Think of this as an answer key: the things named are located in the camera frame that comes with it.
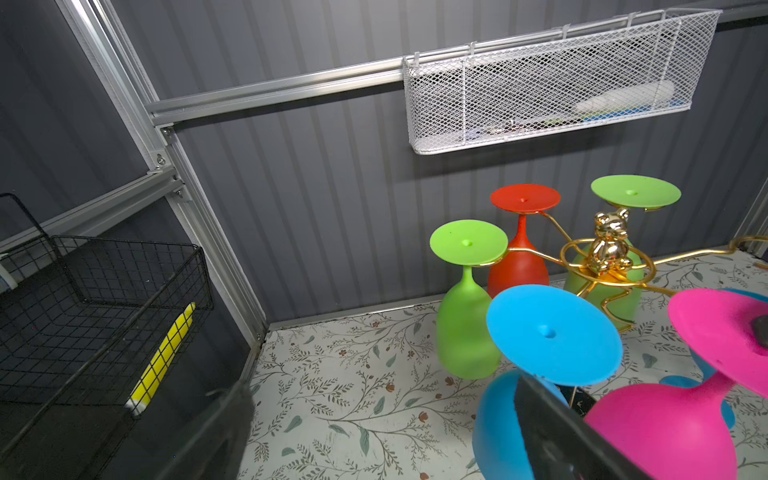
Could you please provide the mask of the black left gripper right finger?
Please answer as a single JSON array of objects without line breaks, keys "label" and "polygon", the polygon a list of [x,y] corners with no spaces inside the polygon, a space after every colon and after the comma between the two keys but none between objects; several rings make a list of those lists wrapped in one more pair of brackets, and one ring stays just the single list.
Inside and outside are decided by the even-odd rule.
[{"label": "black left gripper right finger", "polygon": [[534,478],[648,477],[535,377],[520,377],[514,405]]}]

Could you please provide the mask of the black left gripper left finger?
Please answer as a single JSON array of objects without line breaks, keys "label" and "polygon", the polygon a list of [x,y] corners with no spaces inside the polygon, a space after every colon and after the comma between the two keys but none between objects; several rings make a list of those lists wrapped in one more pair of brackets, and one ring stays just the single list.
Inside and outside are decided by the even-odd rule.
[{"label": "black left gripper left finger", "polygon": [[185,427],[160,455],[160,479],[235,479],[255,407],[244,380],[236,382]]}]

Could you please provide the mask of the pink wine glass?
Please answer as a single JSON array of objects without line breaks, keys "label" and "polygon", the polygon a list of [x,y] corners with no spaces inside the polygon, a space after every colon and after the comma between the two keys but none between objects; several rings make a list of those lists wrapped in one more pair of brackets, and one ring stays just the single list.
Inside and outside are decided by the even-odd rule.
[{"label": "pink wine glass", "polygon": [[735,446],[721,404],[736,385],[767,394],[767,344],[753,328],[764,301],[693,289],[668,303],[671,325],[715,368],[694,388],[628,385],[602,397],[585,422],[654,479],[734,479]]}]

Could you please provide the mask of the left green wine glass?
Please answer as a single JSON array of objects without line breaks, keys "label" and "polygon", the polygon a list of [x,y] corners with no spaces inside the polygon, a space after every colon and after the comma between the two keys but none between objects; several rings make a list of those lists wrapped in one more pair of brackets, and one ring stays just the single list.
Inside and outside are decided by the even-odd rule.
[{"label": "left green wine glass", "polygon": [[446,223],[430,237],[430,248],[437,257],[462,268],[462,277],[443,297],[436,320],[438,359],[458,378],[486,378],[501,362],[501,352],[486,323],[491,297],[474,280],[473,269],[498,261],[507,246],[503,230],[475,219]]}]

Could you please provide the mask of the green wine glass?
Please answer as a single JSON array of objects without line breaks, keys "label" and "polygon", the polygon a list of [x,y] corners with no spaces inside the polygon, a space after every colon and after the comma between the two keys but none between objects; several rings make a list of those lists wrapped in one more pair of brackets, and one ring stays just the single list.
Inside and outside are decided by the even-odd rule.
[{"label": "green wine glass", "polygon": [[503,230],[475,219],[446,223],[430,237],[430,248],[437,257],[462,268],[462,277],[443,297],[436,320],[438,359],[458,378],[486,378],[501,362],[501,352],[486,323],[491,297],[474,280],[473,269],[498,261],[507,246]]},{"label": "green wine glass", "polygon": [[[681,191],[674,184],[654,177],[640,175],[609,175],[594,180],[591,189],[602,200],[614,206],[658,210],[676,203],[681,197]],[[581,289],[585,281],[568,272],[565,289],[571,293]],[[617,288],[597,286],[585,300],[599,309],[601,300],[617,294]],[[641,290],[634,291],[630,296],[617,300],[609,305],[610,311],[624,320],[634,321],[634,314],[639,304]]]}]

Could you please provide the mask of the right green wine glass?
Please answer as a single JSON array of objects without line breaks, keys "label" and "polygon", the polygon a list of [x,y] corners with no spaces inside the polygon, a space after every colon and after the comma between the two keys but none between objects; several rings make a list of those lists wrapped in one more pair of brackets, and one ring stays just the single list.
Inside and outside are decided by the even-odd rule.
[{"label": "right green wine glass", "polygon": [[[594,180],[591,189],[602,200],[614,206],[658,210],[676,203],[681,197],[681,191],[674,184],[654,177],[640,175],[609,175]],[[565,289],[571,293],[581,289],[585,281],[568,272]],[[617,294],[617,288],[597,286],[585,300],[599,309],[601,300]],[[617,300],[609,305],[610,311],[624,320],[634,321],[634,314],[639,304],[641,290],[634,291],[630,296]]]}]

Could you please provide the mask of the red wine glass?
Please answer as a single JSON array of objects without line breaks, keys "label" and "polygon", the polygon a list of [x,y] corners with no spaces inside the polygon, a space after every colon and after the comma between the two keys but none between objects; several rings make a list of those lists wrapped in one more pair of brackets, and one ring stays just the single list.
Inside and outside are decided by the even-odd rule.
[{"label": "red wine glass", "polygon": [[[493,192],[490,200],[495,207],[518,214],[517,233],[508,247],[534,250],[527,237],[527,216],[554,208],[560,199],[556,190],[536,184],[509,185]],[[528,284],[549,284],[545,260],[527,251],[509,251],[491,267],[487,291],[494,298],[508,288]]]}]

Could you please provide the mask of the gold wine glass rack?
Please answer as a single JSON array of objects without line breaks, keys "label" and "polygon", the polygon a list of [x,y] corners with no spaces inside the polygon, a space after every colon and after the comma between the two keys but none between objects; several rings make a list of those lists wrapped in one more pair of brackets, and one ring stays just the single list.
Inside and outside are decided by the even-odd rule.
[{"label": "gold wine glass rack", "polygon": [[668,297],[677,294],[675,290],[653,286],[651,282],[657,274],[657,267],[674,261],[702,255],[732,255],[746,243],[765,243],[764,235],[747,235],[732,239],[725,248],[700,249],[654,260],[628,242],[627,219],[629,209],[620,207],[606,214],[595,215],[595,236],[593,238],[573,239],[566,236],[566,244],[557,258],[526,247],[509,247],[507,254],[525,252],[538,258],[558,264],[582,280],[585,284],[576,292],[582,299],[599,285],[617,288],[619,292],[599,303],[599,309],[611,320],[618,331],[629,331],[635,325],[632,320],[624,320],[614,315],[609,305],[630,296],[636,290],[657,292]]}]

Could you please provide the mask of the yellow marker in basket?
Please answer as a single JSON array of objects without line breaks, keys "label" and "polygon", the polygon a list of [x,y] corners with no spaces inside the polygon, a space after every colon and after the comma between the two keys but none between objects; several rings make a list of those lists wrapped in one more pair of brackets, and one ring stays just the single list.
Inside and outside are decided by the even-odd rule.
[{"label": "yellow marker in basket", "polygon": [[141,374],[125,404],[125,408],[134,418],[141,416],[157,393],[173,359],[180,351],[184,338],[191,329],[195,310],[195,302],[186,306],[183,313],[170,326],[160,346]]}]

